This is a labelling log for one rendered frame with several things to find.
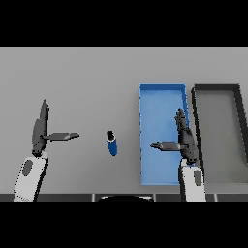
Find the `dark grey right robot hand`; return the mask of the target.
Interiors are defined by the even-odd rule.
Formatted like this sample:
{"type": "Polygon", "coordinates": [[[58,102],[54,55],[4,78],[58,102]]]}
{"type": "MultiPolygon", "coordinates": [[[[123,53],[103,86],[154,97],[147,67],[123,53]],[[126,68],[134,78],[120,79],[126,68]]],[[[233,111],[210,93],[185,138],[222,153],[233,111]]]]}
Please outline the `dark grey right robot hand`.
{"type": "Polygon", "coordinates": [[[179,151],[186,163],[193,165],[198,161],[197,146],[182,108],[177,111],[174,119],[178,133],[178,142],[155,142],[151,143],[150,146],[160,151],[179,151]]]}

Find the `dark grey bin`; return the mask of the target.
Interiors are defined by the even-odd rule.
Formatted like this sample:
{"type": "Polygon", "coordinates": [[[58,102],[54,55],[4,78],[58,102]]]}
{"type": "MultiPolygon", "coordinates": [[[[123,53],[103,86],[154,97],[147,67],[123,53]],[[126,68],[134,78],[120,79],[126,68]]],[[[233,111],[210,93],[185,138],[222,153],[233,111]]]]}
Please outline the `dark grey bin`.
{"type": "Polygon", "coordinates": [[[248,183],[248,124],[240,85],[195,84],[191,93],[205,181],[248,183]]]}

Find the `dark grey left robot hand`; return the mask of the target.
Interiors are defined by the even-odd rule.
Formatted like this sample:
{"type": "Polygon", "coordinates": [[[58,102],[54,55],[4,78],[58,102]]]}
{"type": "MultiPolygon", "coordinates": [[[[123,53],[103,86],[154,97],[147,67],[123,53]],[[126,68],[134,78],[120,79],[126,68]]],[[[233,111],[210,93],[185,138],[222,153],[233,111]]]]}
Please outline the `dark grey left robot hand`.
{"type": "Polygon", "coordinates": [[[52,133],[48,132],[49,105],[47,100],[43,100],[40,115],[36,119],[32,133],[32,155],[41,157],[47,148],[47,143],[64,142],[79,137],[79,133],[52,133]]]}

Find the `blue bin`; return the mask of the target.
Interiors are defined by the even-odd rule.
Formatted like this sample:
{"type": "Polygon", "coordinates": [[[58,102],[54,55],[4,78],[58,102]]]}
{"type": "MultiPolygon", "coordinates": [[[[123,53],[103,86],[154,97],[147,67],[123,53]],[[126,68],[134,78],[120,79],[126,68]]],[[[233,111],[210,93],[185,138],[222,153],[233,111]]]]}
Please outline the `blue bin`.
{"type": "Polygon", "coordinates": [[[190,124],[184,83],[141,83],[139,85],[139,150],[142,186],[178,185],[179,151],[160,151],[156,142],[178,143],[175,116],[183,109],[190,124]]]}

